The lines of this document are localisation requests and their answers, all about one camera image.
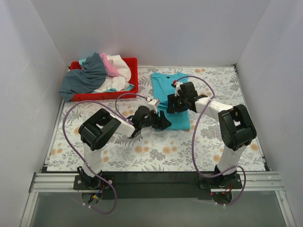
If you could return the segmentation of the turquoise t shirt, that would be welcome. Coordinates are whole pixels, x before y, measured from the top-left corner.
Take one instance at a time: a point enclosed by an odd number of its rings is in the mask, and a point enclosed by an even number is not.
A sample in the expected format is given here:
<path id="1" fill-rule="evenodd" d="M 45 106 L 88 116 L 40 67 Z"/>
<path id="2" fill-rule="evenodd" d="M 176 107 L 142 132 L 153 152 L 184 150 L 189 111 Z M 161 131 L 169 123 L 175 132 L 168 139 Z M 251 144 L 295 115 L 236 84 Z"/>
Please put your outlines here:
<path id="1" fill-rule="evenodd" d="M 189 130 L 190 129 L 190 119 L 187 111 L 181 113 L 167 113 L 168 108 L 168 95 L 175 93 L 175 88 L 171 85 L 173 81 L 187 76 L 178 72 L 176 74 L 161 74 L 155 72 L 151 74 L 153 97 L 160 101 L 158 109 L 163 111 L 165 117 L 171 122 L 171 126 L 167 130 Z"/>

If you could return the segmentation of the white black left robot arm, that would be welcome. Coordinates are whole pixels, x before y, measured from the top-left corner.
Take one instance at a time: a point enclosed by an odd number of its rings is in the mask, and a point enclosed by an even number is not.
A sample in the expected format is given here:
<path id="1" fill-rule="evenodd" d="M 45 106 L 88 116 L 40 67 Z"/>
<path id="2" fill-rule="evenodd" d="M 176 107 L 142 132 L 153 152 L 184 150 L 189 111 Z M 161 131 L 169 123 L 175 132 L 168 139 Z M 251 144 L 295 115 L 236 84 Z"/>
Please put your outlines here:
<path id="1" fill-rule="evenodd" d="M 101 149 L 109 142 L 114 134 L 134 138 L 141 129 L 152 127 L 164 130 L 172 123 L 165 117 L 163 111 L 156 112 L 146 106 L 140 106 L 134 115 L 123 121 L 113 116 L 104 108 L 98 110 L 79 129 L 80 139 L 84 146 L 84 165 L 78 168 L 81 180 L 91 189 L 100 184 L 96 174 L 101 175 Z"/>

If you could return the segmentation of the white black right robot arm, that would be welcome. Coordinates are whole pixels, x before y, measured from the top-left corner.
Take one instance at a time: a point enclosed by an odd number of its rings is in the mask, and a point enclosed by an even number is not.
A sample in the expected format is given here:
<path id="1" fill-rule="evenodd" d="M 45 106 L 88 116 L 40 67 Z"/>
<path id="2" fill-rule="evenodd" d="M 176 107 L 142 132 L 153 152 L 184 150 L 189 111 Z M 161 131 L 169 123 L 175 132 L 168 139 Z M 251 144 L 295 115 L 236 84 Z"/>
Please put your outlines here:
<path id="1" fill-rule="evenodd" d="M 168 95 L 170 114 L 187 110 L 218 121 L 221 138 L 224 142 L 223 153 L 215 166 L 213 175 L 205 175 L 216 185 L 225 186 L 236 176 L 238 162 L 245 148 L 256 138 L 257 132 L 245 105 L 226 105 L 215 100 L 215 95 L 199 95 L 192 82 L 173 81 L 174 94 Z"/>

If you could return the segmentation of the floral patterned table mat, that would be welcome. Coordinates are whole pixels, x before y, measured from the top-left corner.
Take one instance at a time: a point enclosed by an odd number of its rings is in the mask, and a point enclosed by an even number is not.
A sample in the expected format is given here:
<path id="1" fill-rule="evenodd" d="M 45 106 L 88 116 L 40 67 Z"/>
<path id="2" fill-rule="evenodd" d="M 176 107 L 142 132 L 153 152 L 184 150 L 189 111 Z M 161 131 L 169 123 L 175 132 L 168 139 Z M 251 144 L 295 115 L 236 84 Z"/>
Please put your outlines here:
<path id="1" fill-rule="evenodd" d="M 198 93 L 227 105 L 243 104 L 244 99 L 234 67 L 223 68 L 139 68 L 139 97 L 96 103 L 65 103 L 46 161 L 49 172 L 75 172 L 83 164 L 83 144 L 79 127 L 104 105 L 117 108 L 123 116 L 134 114 L 144 98 L 153 95 L 151 74 L 189 75 Z M 190 129 L 157 131 L 145 128 L 134 139 L 114 135 L 102 149 L 103 171 L 213 171 L 220 161 L 224 143 L 219 123 L 208 116 L 190 112 Z"/>

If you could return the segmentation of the pink t shirt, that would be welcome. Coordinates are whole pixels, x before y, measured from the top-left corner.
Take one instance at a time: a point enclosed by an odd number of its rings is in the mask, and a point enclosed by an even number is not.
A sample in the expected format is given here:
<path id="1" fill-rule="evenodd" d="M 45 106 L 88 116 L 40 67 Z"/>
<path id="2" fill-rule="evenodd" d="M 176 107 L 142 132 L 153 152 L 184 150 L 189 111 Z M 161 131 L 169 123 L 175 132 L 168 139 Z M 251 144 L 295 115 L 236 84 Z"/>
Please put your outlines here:
<path id="1" fill-rule="evenodd" d="M 119 76 L 119 72 L 112 66 L 112 64 L 107 59 L 107 56 L 105 53 L 101 53 L 100 57 L 103 61 L 104 67 L 106 69 L 107 75 L 110 77 L 117 77 Z"/>

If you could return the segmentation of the red plastic bin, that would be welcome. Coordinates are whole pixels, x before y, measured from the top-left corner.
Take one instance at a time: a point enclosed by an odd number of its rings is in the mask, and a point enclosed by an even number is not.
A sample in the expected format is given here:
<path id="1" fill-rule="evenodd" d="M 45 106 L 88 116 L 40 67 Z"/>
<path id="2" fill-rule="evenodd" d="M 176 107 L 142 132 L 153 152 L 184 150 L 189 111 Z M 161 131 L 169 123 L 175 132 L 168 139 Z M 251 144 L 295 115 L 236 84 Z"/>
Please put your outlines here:
<path id="1" fill-rule="evenodd" d="M 135 94 L 138 93 L 138 60 L 135 57 L 132 58 L 123 58 L 122 60 L 128 65 L 131 71 L 130 84 L 134 85 L 134 88 L 130 91 L 118 91 L 118 92 L 103 92 L 103 93 L 87 93 L 87 94 L 75 94 L 71 102 L 79 102 L 85 100 L 109 100 L 116 99 L 122 94 L 130 92 L 130 95 L 125 95 L 123 98 L 132 98 L 135 97 Z"/>

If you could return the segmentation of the dark grey t shirt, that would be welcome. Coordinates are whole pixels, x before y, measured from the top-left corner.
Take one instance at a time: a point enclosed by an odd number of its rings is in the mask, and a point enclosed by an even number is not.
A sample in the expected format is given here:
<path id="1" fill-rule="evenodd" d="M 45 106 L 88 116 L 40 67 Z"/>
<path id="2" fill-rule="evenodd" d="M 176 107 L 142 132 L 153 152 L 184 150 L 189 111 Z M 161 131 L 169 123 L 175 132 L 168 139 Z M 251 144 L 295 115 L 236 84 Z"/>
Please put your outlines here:
<path id="1" fill-rule="evenodd" d="M 107 71 L 98 53 L 87 57 L 82 69 L 70 70 L 64 76 L 59 94 L 65 102 L 71 101 L 75 94 L 91 93 L 105 82 Z"/>

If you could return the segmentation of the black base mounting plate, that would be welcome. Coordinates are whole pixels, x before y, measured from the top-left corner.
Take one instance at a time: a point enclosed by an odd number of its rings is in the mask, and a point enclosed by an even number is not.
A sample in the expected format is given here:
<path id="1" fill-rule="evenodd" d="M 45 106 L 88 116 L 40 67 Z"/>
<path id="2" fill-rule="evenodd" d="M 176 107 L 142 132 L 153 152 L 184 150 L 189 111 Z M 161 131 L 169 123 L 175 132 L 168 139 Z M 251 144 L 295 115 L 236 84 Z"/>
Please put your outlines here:
<path id="1" fill-rule="evenodd" d="M 119 199 L 198 198 L 211 200 L 211 190 L 223 191 L 196 172 L 103 172 Z"/>

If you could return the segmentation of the aluminium frame rail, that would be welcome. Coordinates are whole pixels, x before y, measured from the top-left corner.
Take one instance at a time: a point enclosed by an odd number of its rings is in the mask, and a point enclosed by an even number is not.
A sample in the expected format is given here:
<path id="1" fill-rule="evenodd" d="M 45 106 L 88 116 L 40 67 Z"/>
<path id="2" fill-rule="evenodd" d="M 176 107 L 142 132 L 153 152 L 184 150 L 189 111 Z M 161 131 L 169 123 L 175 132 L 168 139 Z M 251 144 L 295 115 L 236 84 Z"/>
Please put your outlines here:
<path id="1" fill-rule="evenodd" d="M 285 189 L 277 172 L 265 171 L 259 149 L 241 159 L 240 181 L 232 188 L 232 205 L 198 198 L 119 199 L 115 188 L 88 208 L 90 190 L 73 189 L 77 172 L 35 174 L 22 226 L 30 227 L 293 227 Z"/>

